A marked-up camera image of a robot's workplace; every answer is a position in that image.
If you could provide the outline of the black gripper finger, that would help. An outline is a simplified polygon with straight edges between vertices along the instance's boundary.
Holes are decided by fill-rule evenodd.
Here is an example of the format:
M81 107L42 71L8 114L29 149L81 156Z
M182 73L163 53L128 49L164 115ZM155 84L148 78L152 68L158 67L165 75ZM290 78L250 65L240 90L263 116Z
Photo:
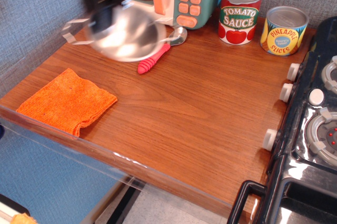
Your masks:
M91 30L93 33L100 33L114 24L113 9L106 7L96 11L91 17Z

